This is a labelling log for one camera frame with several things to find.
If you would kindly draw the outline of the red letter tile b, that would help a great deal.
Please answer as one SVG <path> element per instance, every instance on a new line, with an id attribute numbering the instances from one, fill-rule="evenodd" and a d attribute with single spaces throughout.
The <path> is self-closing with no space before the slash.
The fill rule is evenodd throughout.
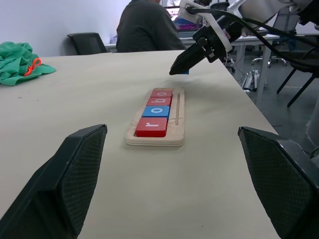
<path id="1" fill-rule="evenodd" d="M 150 97 L 146 106 L 170 106 L 171 105 L 171 97 Z"/>

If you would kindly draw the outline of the white office desk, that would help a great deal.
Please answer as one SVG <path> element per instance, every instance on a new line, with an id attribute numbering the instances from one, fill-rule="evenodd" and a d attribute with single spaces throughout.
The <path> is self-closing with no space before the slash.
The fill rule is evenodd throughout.
<path id="1" fill-rule="evenodd" d="M 273 40 L 279 39 L 279 36 L 267 34 L 264 36 L 264 39 L 268 43 L 271 44 L 273 42 Z M 183 42 L 183 44 L 186 47 L 189 47 L 194 43 L 194 40 L 191 37 L 182 37 L 182 38 L 180 38 L 180 40 Z M 238 69 L 236 70 L 236 73 L 235 73 L 236 80 L 240 79 L 241 75 L 244 75 L 244 73 L 241 73 L 240 71 L 242 71 L 242 67 L 243 67 L 243 60 L 244 60 L 244 56 L 245 56 L 245 47 L 249 46 L 249 45 L 250 46 L 258 46 L 258 45 L 262 45 L 262 44 L 263 43 L 256 36 L 247 36 L 247 37 L 241 36 L 239 39 L 237 39 L 231 43 L 231 45 L 237 51 L 236 66 L 238 67 Z M 105 47 L 109 52 L 112 52 L 112 53 L 116 52 L 115 41 L 113 43 L 105 45 Z M 266 82 L 266 75 L 267 75 L 267 70 L 268 70 L 268 59 L 269 59 L 270 55 L 271 55 L 271 50 L 267 47 L 264 47 L 263 57 L 265 59 L 264 58 L 261 59 L 262 65 L 261 65 L 261 69 L 260 69 L 260 78 L 259 78 L 260 81 L 258 82 L 258 86 L 257 86 L 257 104 L 259 104 L 261 101 L 264 85 Z"/>

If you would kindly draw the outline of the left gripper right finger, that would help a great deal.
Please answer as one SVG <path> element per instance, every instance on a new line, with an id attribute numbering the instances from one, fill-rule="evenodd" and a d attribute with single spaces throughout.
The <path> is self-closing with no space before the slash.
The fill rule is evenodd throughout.
<path id="1" fill-rule="evenodd" d="M 254 189 L 281 239 L 319 239 L 319 156 L 294 141 L 238 129 Z"/>

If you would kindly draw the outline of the green crumpled cloth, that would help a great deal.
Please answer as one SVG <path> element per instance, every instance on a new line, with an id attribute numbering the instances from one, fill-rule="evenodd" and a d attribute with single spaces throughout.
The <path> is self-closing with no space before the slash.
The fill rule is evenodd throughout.
<path id="1" fill-rule="evenodd" d="M 55 71 L 42 62 L 28 43 L 0 44 L 0 85 L 16 86 Z"/>

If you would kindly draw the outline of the grey office chair base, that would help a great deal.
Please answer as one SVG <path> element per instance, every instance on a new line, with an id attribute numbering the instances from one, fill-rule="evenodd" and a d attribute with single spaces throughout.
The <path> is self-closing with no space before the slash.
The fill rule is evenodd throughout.
<path id="1" fill-rule="evenodd" d="M 263 60 L 263 57 L 262 56 L 259 56 L 257 58 L 254 58 L 252 61 L 251 61 L 251 65 L 254 65 L 255 63 L 257 62 L 260 62 Z M 284 66 L 287 66 L 287 61 L 283 58 L 280 58 L 280 57 L 277 57 L 277 56 L 271 56 L 268 60 L 268 68 L 271 67 L 271 63 L 272 61 L 275 61 L 276 63 L 278 63 L 279 61 L 282 61 L 283 62 L 283 65 Z"/>

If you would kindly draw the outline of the stack of books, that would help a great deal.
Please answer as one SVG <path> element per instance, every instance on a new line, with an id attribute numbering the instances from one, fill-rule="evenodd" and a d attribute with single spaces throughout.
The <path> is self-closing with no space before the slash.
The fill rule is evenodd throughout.
<path id="1" fill-rule="evenodd" d="M 200 28 L 201 22 L 193 23 L 177 16 L 173 23 L 177 29 L 180 38 L 192 37 Z"/>

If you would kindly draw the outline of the blue letter tile o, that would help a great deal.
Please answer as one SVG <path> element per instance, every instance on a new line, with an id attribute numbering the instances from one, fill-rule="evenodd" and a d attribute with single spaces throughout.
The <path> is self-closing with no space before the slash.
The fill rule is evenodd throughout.
<path id="1" fill-rule="evenodd" d="M 142 117 L 143 118 L 168 118 L 170 112 L 169 106 L 146 106 Z"/>

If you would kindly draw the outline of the laptop screen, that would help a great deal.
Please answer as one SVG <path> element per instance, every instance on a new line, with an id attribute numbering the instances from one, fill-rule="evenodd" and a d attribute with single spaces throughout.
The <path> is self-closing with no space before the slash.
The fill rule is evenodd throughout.
<path id="1" fill-rule="evenodd" d="M 178 17 L 179 6 L 165 6 L 165 9 L 171 16 L 171 18 Z"/>

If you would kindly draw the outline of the grey metal parts pile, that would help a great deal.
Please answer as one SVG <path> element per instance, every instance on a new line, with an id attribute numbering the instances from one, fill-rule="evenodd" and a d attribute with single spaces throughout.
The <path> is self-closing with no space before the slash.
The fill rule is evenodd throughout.
<path id="1" fill-rule="evenodd" d="M 260 80 L 260 72 L 258 70 L 252 70 L 245 73 L 242 77 L 241 88 L 245 92 L 256 92 L 258 89 L 258 83 Z"/>

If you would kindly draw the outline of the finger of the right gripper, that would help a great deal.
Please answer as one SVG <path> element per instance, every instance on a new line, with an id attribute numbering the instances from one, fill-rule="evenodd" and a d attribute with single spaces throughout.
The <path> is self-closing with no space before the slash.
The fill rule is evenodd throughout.
<path id="1" fill-rule="evenodd" d="M 170 75 L 184 74 L 185 71 L 205 58 L 205 51 L 197 43 L 179 54 L 170 68 Z"/>
<path id="2" fill-rule="evenodd" d="M 205 71 L 209 67 L 209 62 L 206 58 L 194 65 L 188 70 L 188 74 L 199 74 Z"/>

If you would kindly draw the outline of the black office chair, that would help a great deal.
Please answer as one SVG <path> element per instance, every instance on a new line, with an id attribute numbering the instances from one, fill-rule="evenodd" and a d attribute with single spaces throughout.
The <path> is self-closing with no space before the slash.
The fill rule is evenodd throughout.
<path id="1" fill-rule="evenodd" d="M 107 53 L 107 49 L 96 32 L 72 33 L 67 35 L 74 45 L 78 55 L 93 55 Z"/>

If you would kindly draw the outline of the red letter tile r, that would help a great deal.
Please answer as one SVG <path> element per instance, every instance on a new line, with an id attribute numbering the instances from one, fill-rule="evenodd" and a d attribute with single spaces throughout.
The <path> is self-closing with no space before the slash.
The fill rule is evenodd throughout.
<path id="1" fill-rule="evenodd" d="M 140 118 L 135 134 L 137 137 L 165 137 L 167 118 Z"/>

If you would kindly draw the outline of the wooden letter tray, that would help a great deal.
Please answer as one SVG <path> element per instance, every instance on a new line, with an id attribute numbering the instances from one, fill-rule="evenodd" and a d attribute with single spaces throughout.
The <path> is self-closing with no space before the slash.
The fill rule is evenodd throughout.
<path id="1" fill-rule="evenodd" d="M 173 90 L 167 131 L 165 137 L 137 137 L 137 124 L 153 90 Z M 184 89 L 182 88 L 155 88 L 147 93 L 142 106 L 137 111 L 125 136 L 126 144 L 135 146 L 182 146 L 184 143 Z"/>

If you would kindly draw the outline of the black metal leg chair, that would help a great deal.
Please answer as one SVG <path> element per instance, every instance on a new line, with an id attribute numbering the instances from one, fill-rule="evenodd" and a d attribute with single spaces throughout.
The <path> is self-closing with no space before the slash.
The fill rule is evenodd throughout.
<path id="1" fill-rule="evenodd" d="M 316 36 L 316 43 L 319 45 L 319 34 Z M 313 63 L 319 64 L 319 58 L 311 58 L 311 54 L 317 51 L 319 53 L 319 47 L 315 48 L 312 47 L 310 50 L 308 50 L 301 58 L 301 62 L 303 63 Z M 296 71 L 300 71 L 303 73 L 311 73 L 311 77 L 307 80 L 307 82 L 300 88 L 300 90 L 294 95 L 294 97 L 289 101 L 287 104 L 287 107 L 289 108 L 297 99 L 298 97 L 304 92 L 304 90 L 313 82 L 314 79 L 319 79 L 319 66 L 315 67 L 308 67 L 308 66 L 302 66 L 296 63 L 290 63 L 292 66 L 292 71 L 287 76 L 287 78 L 283 81 L 283 83 L 279 86 L 279 88 L 276 91 L 276 94 L 279 94 L 280 91 L 284 88 L 284 86 L 287 84 L 287 82 L 290 80 L 290 78 L 294 75 Z"/>

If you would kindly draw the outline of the person in dark grey top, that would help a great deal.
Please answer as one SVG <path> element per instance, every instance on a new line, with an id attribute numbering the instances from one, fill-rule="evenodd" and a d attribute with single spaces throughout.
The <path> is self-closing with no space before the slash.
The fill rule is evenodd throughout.
<path id="1" fill-rule="evenodd" d="M 185 50 L 160 0 L 131 0 L 117 27 L 118 53 Z"/>

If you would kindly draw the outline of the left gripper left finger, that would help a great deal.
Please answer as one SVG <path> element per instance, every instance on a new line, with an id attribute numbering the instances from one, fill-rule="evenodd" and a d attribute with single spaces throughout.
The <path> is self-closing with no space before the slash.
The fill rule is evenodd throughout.
<path id="1" fill-rule="evenodd" d="M 67 136 L 0 219 L 0 239 L 77 239 L 98 181 L 107 126 Z"/>

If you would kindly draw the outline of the red letter block o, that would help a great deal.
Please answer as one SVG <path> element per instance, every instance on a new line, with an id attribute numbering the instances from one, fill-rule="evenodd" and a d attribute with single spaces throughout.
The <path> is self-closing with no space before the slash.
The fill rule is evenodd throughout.
<path id="1" fill-rule="evenodd" d="M 153 90 L 151 98 L 171 98 L 173 90 Z"/>

